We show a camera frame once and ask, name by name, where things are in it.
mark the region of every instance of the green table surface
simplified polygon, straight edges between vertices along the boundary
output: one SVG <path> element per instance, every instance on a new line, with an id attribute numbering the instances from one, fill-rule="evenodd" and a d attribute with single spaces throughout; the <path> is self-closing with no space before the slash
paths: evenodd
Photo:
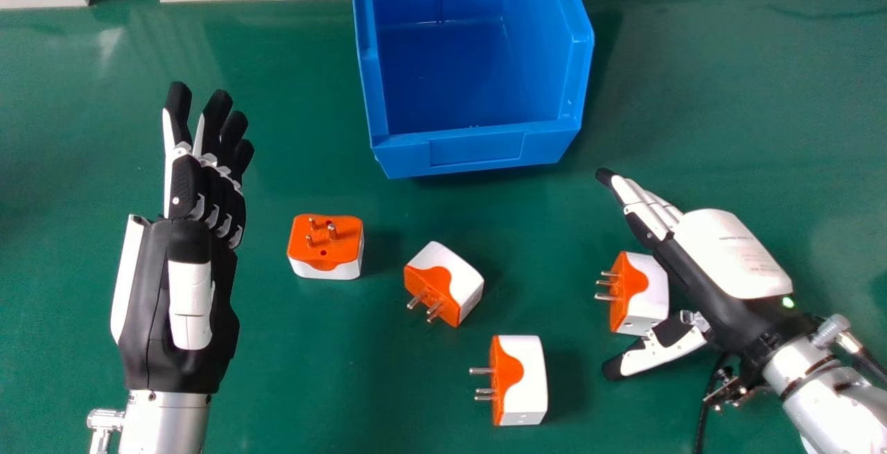
<path id="1" fill-rule="evenodd" d="M 124 406 L 108 329 L 128 213 L 161 210 L 168 83 L 234 95 L 256 158 L 234 306 L 242 329 L 208 453 L 688 452 L 715 353 L 609 383 L 631 338 L 593 282 L 642 251 L 609 166 L 685 210 L 734 211 L 814 314 L 887 359 L 887 0 L 583 0 L 597 35 L 585 123 L 560 164 L 387 180 L 368 146 L 349 0 L 0 12 L 0 452 L 85 452 Z M 292 217 L 367 228 L 357 281 L 296 278 Z M 457 330 L 405 309 L 402 265 L 438 240 L 478 267 Z M 538 334 L 550 407 L 494 428 L 471 365 Z M 801 452 L 773 396 L 714 415 L 709 452 Z"/>

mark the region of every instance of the robotic hand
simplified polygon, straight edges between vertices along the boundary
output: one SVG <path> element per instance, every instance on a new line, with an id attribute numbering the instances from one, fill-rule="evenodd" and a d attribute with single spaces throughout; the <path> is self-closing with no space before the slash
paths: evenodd
<path id="1" fill-rule="evenodd" d="M 169 87 L 164 216 L 130 215 L 111 309 L 129 403 L 126 412 L 89 413 L 91 454 L 107 453 L 114 432 L 120 454 L 202 452 L 209 401 L 240 332 L 231 287 L 247 217 L 240 186 L 254 149 L 243 138 L 247 117 L 229 116 L 232 104 L 216 91 L 191 141 L 191 91 Z"/>
<path id="2" fill-rule="evenodd" d="M 607 378 L 718 347 L 739 357 L 740 373 L 720 369 L 721 387 L 706 396 L 706 407 L 738 405 L 767 384 L 779 394 L 808 453 L 887 452 L 887 392 L 829 350 L 838 344 L 887 382 L 884 368 L 848 331 L 843 316 L 817 324 L 796 310 L 791 279 L 734 214 L 706 209 L 683 214 L 634 180 L 604 168 L 596 177 L 622 205 L 634 236 L 653 250 L 672 285 L 698 309 L 672 315 L 604 363 Z"/>

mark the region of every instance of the blue storage box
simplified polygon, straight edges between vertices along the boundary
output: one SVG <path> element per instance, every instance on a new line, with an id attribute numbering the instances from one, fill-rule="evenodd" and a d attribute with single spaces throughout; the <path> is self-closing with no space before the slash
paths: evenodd
<path id="1" fill-rule="evenodd" d="M 370 144 L 389 178 L 555 163 L 579 131 L 581 0 L 354 0 Z"/>

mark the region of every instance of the blue plastic bin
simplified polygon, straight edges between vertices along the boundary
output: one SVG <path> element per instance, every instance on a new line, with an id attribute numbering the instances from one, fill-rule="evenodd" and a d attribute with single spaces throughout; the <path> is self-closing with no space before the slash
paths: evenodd
<path id="1" fill-rule="evenodd" d="M 579 131 L 581 0 L 354 0 L 370 144 L 389 178 L 555 163 Z"/>

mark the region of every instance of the orange and white plug adapter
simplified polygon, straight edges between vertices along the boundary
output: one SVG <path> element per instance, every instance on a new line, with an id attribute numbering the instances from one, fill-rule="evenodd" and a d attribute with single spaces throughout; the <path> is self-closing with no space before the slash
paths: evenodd
<path id="1" fill-rule="evenodd" d="M 491 376 L 489 388 L 475 389 L 476 401 L 492 401 L 493 425 L 538 425 L 548 412 L 545 355 L 538 336 L 494 336 L 490 367 L 473 367 L 468 374 Z"/>
<path id="2" fill-rule="evenodd" d="M 611 303 L 611 331 L 644 336 L 668 317 L 668 274 L 650 255 L 620 252 L 610 270 L 601 272 L 609 293 L 595 299 Z"/>
<path id="3" fill-rule="evenodd" d="M 403 268 L 403 284 L 412 294 L 406 308 L 422 303 L 429 323 L 440 317 L 458 327 L 484 295 L 484 277 L 441 243 L 425 245 Z"/>
<path id="4" fill-rule="evenodd" d="M 286 256 L 298 277 L 357 279 L 364 259 L 364 223 L 345 215 L 297 215 Z"/>

